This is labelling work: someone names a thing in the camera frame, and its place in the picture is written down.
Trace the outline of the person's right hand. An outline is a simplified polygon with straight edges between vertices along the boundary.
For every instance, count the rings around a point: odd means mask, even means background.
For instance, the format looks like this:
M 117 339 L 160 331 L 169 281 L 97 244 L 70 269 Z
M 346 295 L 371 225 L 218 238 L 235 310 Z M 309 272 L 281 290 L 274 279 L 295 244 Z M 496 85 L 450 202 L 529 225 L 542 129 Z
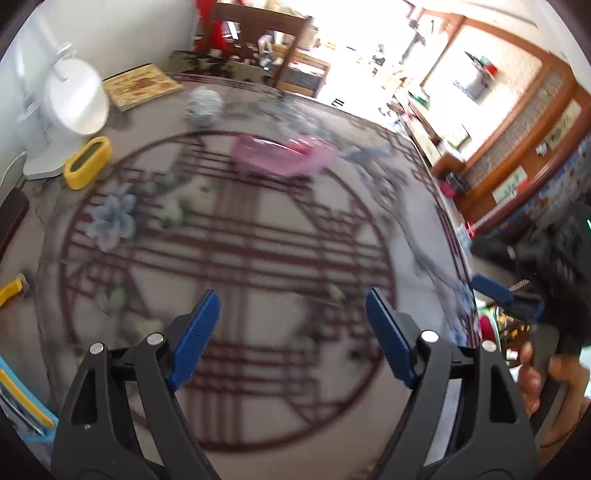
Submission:
M 578 355 L 553 356 L 543 372 L 534 366 L 538 358 L 530 341 L 521 348 L 521 367 L 517 379 L 524 407 L 529 417 L 547 407 L 536 443 L 541 458 L 551 458 L 574 433 L 583 419 L 590 399 L 586 396 L 590 370 Z

